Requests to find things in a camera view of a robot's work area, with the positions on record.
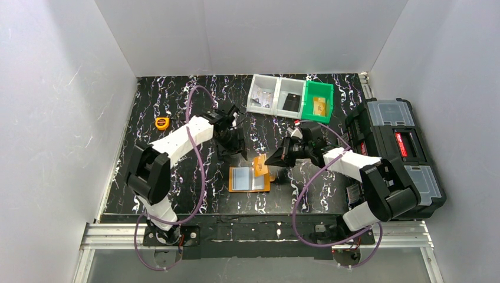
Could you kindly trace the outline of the gold credit card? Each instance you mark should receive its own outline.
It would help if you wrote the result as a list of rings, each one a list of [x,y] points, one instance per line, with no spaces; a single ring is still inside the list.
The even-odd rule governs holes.
[[[266,154],[260,154],[253,159],[254,176],[259,177],[269,173],[268,166],[265,164]]]

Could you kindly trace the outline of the orange leather card holder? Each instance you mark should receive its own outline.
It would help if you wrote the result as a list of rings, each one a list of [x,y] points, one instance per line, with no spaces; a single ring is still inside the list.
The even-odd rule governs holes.
[[[275,176],[266,173],[255,176],[253,167],[231,167],[228,190],[231,193],[269,192]]]

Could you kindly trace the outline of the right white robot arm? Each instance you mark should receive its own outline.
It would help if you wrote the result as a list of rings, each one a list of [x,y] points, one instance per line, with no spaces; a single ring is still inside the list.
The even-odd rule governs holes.
[[[361,183],[363,201],[341,217],[340,223],[352,232],[377,222],[387,222],[415,208],[420,193],[402,162],[352,152],[348,144],[335,146],[326,141],[321,123],[302,120],[266,159],[267,166],[293,167],[298,159],[341,173]]]

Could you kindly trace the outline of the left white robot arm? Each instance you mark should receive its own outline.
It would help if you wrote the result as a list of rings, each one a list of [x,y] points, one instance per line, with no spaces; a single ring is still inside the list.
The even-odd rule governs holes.
[[[236,120],[241,111],[236,105],[214,108],[194,116],[166,137],[150,144],[135,144],[126,174],[126,185],[144,205],[161,231],[181,225],[167,194],[170,170],[184,155],[204,142],[213,140],[220,161],[235,154],[247,158],[244,131]]]

